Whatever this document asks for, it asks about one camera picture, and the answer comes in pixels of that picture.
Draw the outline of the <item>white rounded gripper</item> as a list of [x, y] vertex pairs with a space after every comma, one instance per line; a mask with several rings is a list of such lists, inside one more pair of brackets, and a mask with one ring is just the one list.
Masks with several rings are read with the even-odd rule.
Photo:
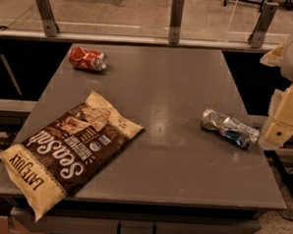
[[[270, 68], [281, 66], [281, 76], [293, 83], [293, 33], [285, 45], [282, 42], [262, 56], [260, 63]], [[259, 145], [274, 150], [284, 146], [293, 136], [293, 85], [273, 93], [267, 114]]]

